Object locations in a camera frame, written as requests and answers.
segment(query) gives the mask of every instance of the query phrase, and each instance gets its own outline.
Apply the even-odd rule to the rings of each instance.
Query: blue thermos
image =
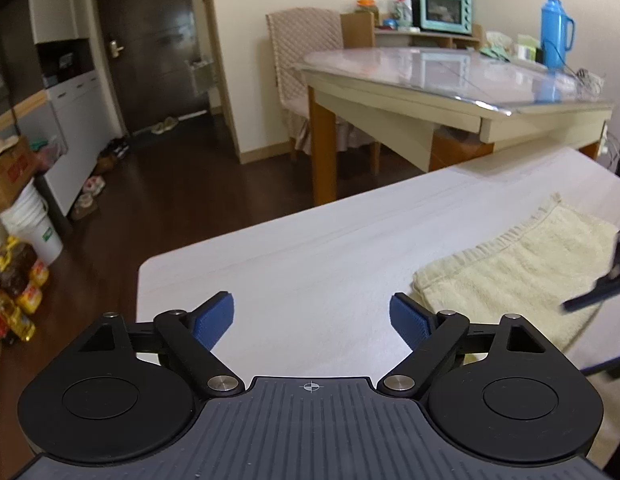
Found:
[[[568,23],[572,24],[570,45],[567,44]],[[574,20],[565,13],[559,0],[548,0],[541,8],[541,48],[548,70],[560,70],[566,64],[565,54],[574,46]]]

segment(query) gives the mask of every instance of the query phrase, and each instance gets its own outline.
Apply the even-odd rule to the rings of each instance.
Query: door frame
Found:
[[[223,53],[221,51],[218,24],[216,22],[215,2],[214,0],[203,0],[203,5],[205,7],[205,15],[207,17],[207,32],[210,38],[212,57],[215,60],[217,88],[221,98],[223,117],[225,119],[225,124],[228,126],[232,134],[234,152],[237,156],[239,156],[239,144],[237,142],[236,130],[234,128],[232,105],[227,91],[227,80],[225,78],[225,69],[223,67]],[[125,126],[125,121],[123,121],[123,114],[121,113],[118,97],[112,82],[112,75],[110,73],[109,60],[107,57],[107,50],[105,47],[103,31],[101,29],[101,21],[98,14],[98,5],[96,0],[86,0],[86,7],[88,11],[88,28],[90,29],[90,47],[94,60],[94,68],[97,70],[101,81],[104,82],[102,88],[110,121],[114,126],[115,132],[119,136],[123,136],[128,133],[128,131]]]

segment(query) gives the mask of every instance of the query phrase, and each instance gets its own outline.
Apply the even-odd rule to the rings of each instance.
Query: door handle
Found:
[[[112,56],[112,59],[116,59],[117,57],[121,56],[121,51],[125,48],[125,46],[118,46],[118,43],[116,42],[116,40],[110,41],[109,47],[110,47],[110,56]]]

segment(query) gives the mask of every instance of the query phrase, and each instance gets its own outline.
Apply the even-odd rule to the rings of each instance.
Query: white tabletop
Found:
[[[620,179],[570,148],[530,142],[151,258],[137,318],[227,290],[234,323],[214,354],[246,384],[257,375],[376,383],[410,352],[388,303],[410,291],[413,272],[499,235],[553,192],[620,228]],[[618,354],[620,296],[568,355],[584,366]]]
[[[419,90],[505,114],[535,105],[597,101],[570,75],[536,72],[474,50],[352,48],[312,52],[298,67]]]

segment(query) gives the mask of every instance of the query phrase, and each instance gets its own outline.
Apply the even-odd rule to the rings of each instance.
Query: dining table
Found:
[[[475,50],[312,52],[308,85],[315,205],[337,199],[337,118],[424,172],[539,137],[599,153],[613,104],[575,75]]]

